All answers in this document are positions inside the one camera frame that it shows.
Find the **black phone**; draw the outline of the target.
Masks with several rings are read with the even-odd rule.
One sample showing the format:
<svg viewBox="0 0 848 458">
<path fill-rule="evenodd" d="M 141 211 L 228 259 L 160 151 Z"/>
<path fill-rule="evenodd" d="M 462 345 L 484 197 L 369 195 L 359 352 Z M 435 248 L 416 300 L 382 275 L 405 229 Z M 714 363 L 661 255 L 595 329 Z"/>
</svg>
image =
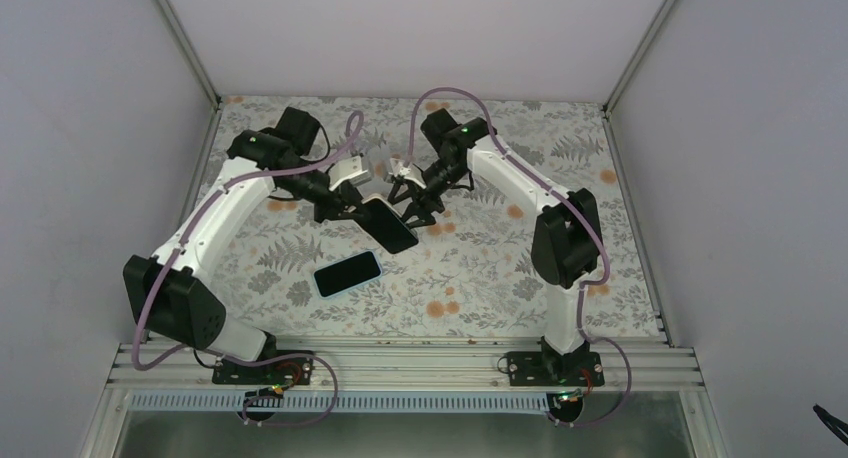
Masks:
<svg viewBox="0 0 848 458">
<path fill-rule="evenodd" d="M 356 218 L 358 226 L 390 254 L 398 254 L 419 244 L 419 238 L 382 197 L 372 196 L 362 201 L 363 216 Z"/>
</svg>

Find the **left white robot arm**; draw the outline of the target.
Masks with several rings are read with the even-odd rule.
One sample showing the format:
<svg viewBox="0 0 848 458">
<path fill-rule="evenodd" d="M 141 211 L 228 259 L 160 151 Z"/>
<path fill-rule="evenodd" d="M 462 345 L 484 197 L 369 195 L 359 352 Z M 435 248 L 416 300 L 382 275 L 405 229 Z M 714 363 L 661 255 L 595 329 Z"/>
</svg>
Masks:
<svg viewBox="0 0 848 458">
<path fill-rule="evenodd" d="M 255 383 L 276 374 L 275 337 L 230 316 L 207 282 L 249 215 L 277 189 L 312 203 L 317 222 L 367 217 L 355 177 L 331 175 L 351 164 L 363 125 L 363 112 L 353 111 L 345 141 L 320 161 L 304 156 L 323 127 L 299 109 L 287 108 L 274 127 L 247 129 L 233 139 L 213 185 L 186 221 L 151 256 L 133 255 L 124 266 L 136 322 L 136 370 L 192 349 L 238 365 Z"/>
</svg>

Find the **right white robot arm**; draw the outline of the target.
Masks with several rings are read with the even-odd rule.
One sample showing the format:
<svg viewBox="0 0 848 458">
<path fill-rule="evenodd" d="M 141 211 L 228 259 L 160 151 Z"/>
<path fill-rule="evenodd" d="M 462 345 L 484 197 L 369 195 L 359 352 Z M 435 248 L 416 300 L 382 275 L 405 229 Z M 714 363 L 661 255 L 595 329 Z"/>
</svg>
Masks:
<svg viewBox="0 0 848 458">
<path fill-rule="evenodd" d="M 547 300 L 541 369 L 552 384 L 567 384 L 590 353 L 578 282 L 596 270 L 602 255 L 594 195 L 542 177 L 483 118 L 460 124 L 440 109 L 426 117 L 421 131 L 437 159 L 426 169 L 409 158 L 391 160 L 390 203 L 408 204 L 402 219 L 410 227 L 430 226 L 445 210 L 443 194 L 463 178 L 475 177 L 493 185 L 522 211 L 535 212 L 530 256 L 546 283 Z"/>
</svg>

